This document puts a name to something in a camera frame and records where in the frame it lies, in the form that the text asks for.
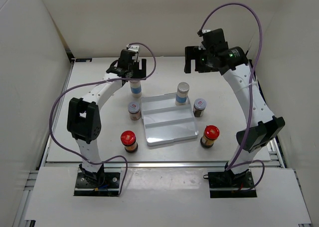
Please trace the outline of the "silver-lid blue-label bottle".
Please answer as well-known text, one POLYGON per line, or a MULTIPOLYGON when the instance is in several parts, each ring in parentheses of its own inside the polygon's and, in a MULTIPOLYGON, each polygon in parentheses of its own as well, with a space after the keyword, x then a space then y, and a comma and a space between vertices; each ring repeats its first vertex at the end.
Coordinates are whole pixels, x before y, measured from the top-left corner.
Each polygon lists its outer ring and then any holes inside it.
POLYGON ((184 105, 186 103, 189 92, 189 84, 186 82, 181 82, 177 86, 177 92, 175 96, 176 105, 184 105))
POLYGON ((132 96, 140 98, 142 95, 142 86, 140 81, 129 81, 132 96))

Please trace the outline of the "white-lid spice jar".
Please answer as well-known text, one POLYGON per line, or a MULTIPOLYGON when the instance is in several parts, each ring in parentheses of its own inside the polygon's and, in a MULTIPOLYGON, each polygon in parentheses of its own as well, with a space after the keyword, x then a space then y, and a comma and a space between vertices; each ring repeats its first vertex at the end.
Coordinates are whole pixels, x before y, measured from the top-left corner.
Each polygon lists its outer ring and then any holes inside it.
POLYGON ((132 120, 139 120, 141 118, 140 104, 134 101, 130 102, 128 104, 128 112, 132 120))
POLYGON ((198 98, 195 100, 193 105, 193 113, 195 117, 201 117, 204 113, 204 110, 206 108, 206 101, 202 98, 198 98))

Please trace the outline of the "red-lid chili jar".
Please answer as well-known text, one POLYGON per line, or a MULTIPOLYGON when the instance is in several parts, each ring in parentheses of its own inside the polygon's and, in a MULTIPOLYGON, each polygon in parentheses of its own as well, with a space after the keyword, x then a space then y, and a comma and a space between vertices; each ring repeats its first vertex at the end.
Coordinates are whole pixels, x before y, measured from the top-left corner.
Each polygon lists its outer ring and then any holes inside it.
POLYGON ((133 153, 138 149, 137 139, 133 131, 124 131, 121 134, 121 142, 128 153, 133 153))
POLYGON ((219 129, 214 125, 208 125, 205 127, 203 136, 200 139, 200 144, 204 148, 211 148, 214 142, 220 135, 219 129))

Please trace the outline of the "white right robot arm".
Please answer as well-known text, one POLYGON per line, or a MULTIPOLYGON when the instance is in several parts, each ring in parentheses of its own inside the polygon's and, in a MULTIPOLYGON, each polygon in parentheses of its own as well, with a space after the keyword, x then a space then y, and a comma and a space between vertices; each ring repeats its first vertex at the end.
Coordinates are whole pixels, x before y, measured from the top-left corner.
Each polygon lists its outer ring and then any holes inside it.
POLYGON ((200 46, 185 48, 185 73, 190 73, 191 61, 195 71, 216 72, 230 85, 246 119, 246 128, 236 134, 238 147, 225 166, 224 182, 230 187, 242 181, 257 153, 266 146, 285 125, 283 117, 276 117, 263 99, 253 70, 240 47, 227 49, 219 44, 208 50, 200 46))

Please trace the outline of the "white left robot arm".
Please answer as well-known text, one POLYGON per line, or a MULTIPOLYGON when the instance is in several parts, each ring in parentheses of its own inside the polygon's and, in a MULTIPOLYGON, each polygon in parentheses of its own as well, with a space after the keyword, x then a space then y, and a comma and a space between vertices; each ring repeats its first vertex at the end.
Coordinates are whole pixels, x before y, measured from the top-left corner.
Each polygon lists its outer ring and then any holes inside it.
POLYGON ((146 77, 146 61, 139 67, 139 45, 131 45, 123 49, 117 62, 106 71, 104 83, 95 87, 81 98, 69 101, 67 130, 75 139, 83 163, 80 169, 87 175, 87 181, 93 187, 104 183, 104 174, 99 156, 97 138, 101 132, 100 109, 106 101, 127 82, 127 78, 146 77))

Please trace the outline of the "white compartment tray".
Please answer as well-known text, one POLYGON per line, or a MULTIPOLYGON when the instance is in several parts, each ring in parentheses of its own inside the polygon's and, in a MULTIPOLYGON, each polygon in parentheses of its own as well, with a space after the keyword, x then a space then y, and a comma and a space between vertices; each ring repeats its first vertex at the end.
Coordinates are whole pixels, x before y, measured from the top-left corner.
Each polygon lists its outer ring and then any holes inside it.
POLYGON ((198 126, 190 100, 176 105, 175 97, 175 93, 170 93, 140 99, 148 146, 197 138, 198 126))

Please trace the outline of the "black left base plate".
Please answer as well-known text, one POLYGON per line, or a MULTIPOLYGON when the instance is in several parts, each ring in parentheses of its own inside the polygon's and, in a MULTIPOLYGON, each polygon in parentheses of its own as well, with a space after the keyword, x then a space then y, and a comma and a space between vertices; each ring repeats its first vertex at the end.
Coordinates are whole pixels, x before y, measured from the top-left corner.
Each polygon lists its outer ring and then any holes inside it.
POLYGON ((117 197, 120 190, 119 169, 104 170, 102 177, 97 181, 89 180, 79 170, 75 181, 73 196, 76 197, 117 197))

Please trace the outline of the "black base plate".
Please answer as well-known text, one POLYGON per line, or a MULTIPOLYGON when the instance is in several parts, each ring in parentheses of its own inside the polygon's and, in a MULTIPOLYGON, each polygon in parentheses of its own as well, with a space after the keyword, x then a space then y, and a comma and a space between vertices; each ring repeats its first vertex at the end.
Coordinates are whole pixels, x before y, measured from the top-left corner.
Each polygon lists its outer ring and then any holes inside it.
POLYGON ((208 172, 203 178, 209 183, 212 199, 256 198, 255 183, 251 171, 234 175, 231 171, 208 172))
POLYGON ((120 190, 119 169, 104 170, 102 177, 97 181, 89 180, 79 170, 75 181, 73 196, 76 197, 117 197, 120 190))

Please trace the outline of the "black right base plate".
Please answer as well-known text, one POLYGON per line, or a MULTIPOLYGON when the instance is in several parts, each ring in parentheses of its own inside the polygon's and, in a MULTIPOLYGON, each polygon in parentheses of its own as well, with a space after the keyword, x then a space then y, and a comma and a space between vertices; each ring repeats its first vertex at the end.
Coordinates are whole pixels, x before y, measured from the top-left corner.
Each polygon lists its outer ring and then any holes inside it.
POLYGON ((209 183, 212 199, 256 198, 255 183, 251 171, 234 175, 231 171, 208 172, 203 178, 209 183))

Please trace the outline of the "aluminium frame rail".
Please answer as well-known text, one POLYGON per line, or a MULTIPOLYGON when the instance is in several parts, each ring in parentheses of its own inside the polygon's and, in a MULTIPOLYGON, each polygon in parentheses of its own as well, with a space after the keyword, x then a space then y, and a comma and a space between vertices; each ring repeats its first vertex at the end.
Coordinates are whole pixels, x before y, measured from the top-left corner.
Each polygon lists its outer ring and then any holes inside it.
MULTIPOLYGON (((78 167, 80 163, 67 163, 67 162, 47 162, 44 164, 45 167, 78 167)), ((142 163, 128 163, 129 168, 223 168, 226 162, 142 162, 142 163)), ((277 160, 274 161, 265 161, 265 167, 281 167, 280 162, 277 160)), ((125 167, 124 162, 108 162, 104 164, 107 168, 120 168, 125 167)), ((251 167, 259 167, 261 163, 256 162, 252 163, 251 167)))

